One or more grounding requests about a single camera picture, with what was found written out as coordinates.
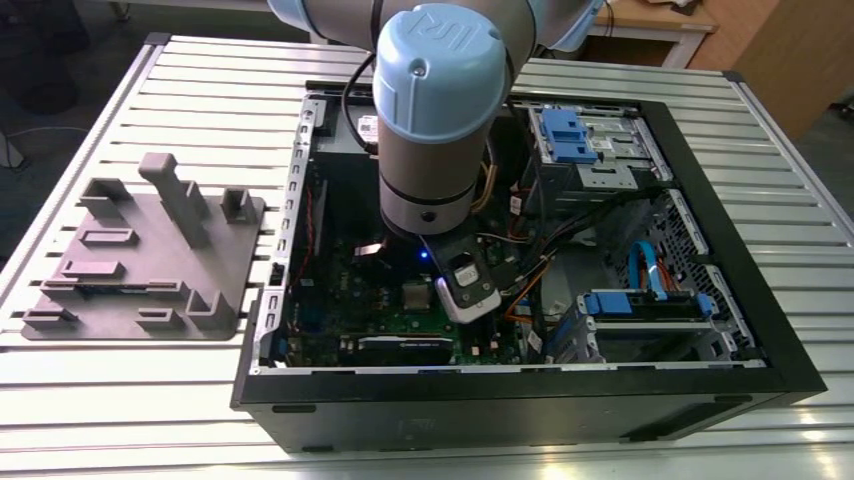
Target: blue cable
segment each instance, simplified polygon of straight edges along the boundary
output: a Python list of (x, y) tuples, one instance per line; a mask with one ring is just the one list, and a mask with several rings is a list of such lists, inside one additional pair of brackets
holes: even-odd
[(637, 254), (643, 254), (645, 271), (649, 277), (649, 289), (655, 293), (655, 299), (667, 300), (667, 292), (664, 292), (664, 287), (661, 286), (661, 273), (657, 271), (657, 262), (655, 261), (655, 248), (645, 240), (637, 240), (631, 244), (628, 252), (628, 288), (640, 288)]

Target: green circuit board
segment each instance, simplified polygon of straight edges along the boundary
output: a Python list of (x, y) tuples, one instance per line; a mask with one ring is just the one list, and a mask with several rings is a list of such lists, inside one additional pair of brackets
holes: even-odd
[[(293, 319), (294, 331), (285, 349), (293, 366), (340, 366), (341, 350), (348, 342), (364, 337), (449, 339), (450, 365), (520, 361), (514, 325), (498, 324), (498, 315), (489, 315), (469, 326), (450, 322), (428, 275), (416, 274), (400, 284), (382, 283), (353, 266), (349, 252), (350, 245), (340, 242), (334, 245), (329, 261), (316, 269), (308, 282), (310, 287), (304, 287), (301, 301), (289, 306), (286, 316)], [(404, 285), (426, 299), (416, 309), (410, 302), (406, 305)]]

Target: open computer tower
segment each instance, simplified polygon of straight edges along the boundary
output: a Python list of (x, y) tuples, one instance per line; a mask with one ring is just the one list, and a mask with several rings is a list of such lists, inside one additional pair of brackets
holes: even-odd
[[(669, 440), (824, 390), (665, 105), (513, 96), (473, 227), (501, 306), (461, 325), (382, 222), (341, 86), (308, 91), (232, 397), (286, 451)], [(369, 140), (368, 91), (350, 109)], [(525, 293), (536, 218), (585, 222)]]

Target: wooden cabinet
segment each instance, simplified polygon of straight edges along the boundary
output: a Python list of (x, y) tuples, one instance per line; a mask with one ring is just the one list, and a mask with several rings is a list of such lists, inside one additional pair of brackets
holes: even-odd
[(854, 84), (852, 0), (705, 0), (719, 24), (688, 68), (735, 70), (797, 138)]

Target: aluminum table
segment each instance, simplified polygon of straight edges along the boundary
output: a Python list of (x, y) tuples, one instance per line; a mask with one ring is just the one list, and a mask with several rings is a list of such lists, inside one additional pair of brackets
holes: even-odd
[[(345, 81), (364, 59), (336, 46), (149, 40), (0, 275), (0, 475), (854, 478), (854, 229), (748, 88), (716, 72), (533, 60), (514, 90), (669, 105), (829, 388), (795, 407), (672, 443), (286, 455), (228, 408), (242, 327), (226, 342), (25, 340), (21, 312), (85, 214), (81, 189), (97, 176), (146, 191), (147, 151), (174, 154), (202, 193), (264, 197), (269, 254), (304, 83)], [(244, 311), (265, 273), (256, 262)]]

